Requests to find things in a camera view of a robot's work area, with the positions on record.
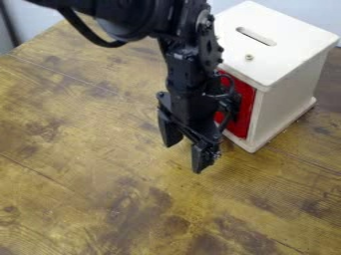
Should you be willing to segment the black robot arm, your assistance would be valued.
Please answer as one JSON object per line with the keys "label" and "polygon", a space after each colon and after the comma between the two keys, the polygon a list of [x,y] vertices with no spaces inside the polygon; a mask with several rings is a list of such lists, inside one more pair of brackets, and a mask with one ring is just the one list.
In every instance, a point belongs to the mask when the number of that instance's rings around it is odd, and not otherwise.
{"label": "black robot arm", "polygon": [[201,172],[219,156],[213,115],[224,94],[216,66],[223,48],[205,0],[26,0],[56,10],[96,45],[118,48],[145,37],[157,40],[168,68],[157,93],[164,145],[191,140],[191,169]]}

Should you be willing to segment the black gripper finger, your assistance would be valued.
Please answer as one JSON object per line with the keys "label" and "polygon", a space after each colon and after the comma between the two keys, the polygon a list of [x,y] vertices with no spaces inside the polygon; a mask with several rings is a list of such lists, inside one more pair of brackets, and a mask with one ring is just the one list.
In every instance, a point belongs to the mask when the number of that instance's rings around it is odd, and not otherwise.
{"label": "black gripper finger", "polygon": [[158,129],[165,147],[171,147],[180,142],[183,135],[164,113],[158,113]]}
{"label": "black gripper finger", "polygon": [[217,155],[217,147],[211,144],[195,143],[191,146],[191,170],[200,173],[213,164]]}

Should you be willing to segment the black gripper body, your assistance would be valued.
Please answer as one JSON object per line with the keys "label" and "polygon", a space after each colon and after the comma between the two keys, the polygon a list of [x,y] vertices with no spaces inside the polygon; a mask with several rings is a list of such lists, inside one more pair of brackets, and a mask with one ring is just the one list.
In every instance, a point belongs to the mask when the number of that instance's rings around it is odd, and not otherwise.
{"label": "black gripper body", "polygon": [[217,129],[213,114],[219,92],[216,66],[220,53],[200,54],[195,50],[164,51],[167,64],[167,90],[157,93],[158,113],[164,113],[176,125],[183,137],[192,144],[204,143],[217,147]]}

